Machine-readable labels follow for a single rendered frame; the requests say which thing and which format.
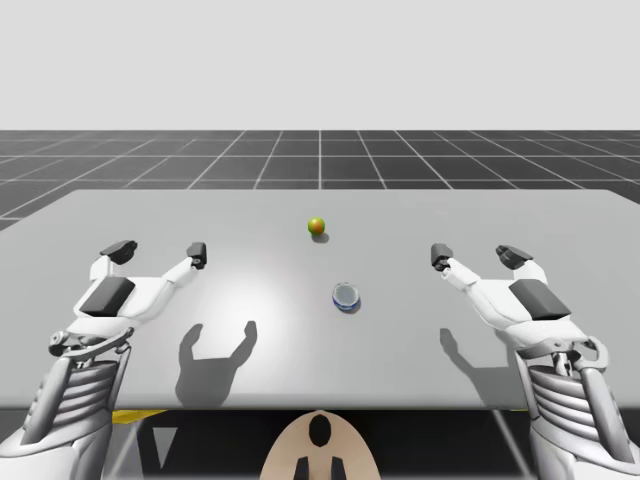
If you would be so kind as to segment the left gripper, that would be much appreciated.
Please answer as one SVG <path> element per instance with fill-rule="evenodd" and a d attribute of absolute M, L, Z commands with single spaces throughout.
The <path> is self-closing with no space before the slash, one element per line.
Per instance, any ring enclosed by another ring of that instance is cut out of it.
<path fill-rule="evenodd" d="M 73 308 L 76 319 L 66 328 L 71 334 L 117 334 L 155 318 L 169 299 L 169 285 L 183 287 L 208 263 L 207 245 L 193 242 L 186 258 L 162 275 L 116 277 L 138 247 L 135 240 L 116 242 L 99 252 L 89 270 L 94 281 Z"/>

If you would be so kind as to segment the tan robot part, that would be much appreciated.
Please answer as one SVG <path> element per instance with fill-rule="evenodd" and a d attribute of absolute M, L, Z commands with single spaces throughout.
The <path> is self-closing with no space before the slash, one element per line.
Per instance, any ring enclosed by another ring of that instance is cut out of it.
<path fill-rule="evenodd" d="M 259 480 L 382 480 L 364 438 L 344 418 L 316 410 L 279 434 Z"/>

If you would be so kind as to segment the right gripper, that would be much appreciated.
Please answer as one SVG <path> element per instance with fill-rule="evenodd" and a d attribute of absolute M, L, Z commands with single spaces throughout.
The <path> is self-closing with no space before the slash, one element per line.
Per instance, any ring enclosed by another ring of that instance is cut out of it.
<path fill-rule="evenodd" d="M 545 271 L 534 258 L 510 245 L 498 245 L 495 251 L 511 271 L 512 281 L 481 280 L 444 243 L 431 246 L 431 265 L 455 289 L 474 295 L 474 308 L 482 319 L 517 350 L 550 339 L 584 341 L 585 333 L 571 320 L 569 307 L 547 286 Z"/>

